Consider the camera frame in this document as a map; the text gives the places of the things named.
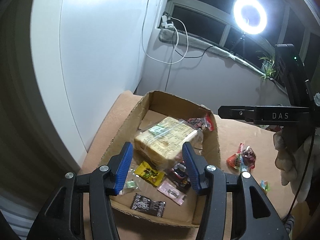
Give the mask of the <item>gloved right hand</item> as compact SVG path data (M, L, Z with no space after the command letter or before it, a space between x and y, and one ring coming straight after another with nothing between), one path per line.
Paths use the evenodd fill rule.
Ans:
M290 184L292 193L298 195L297 202L302 203L308 196L312 178L319 173L319 134L314 142L308 137L300 146L298 139L295 127L284 127L273 135L281 184Z

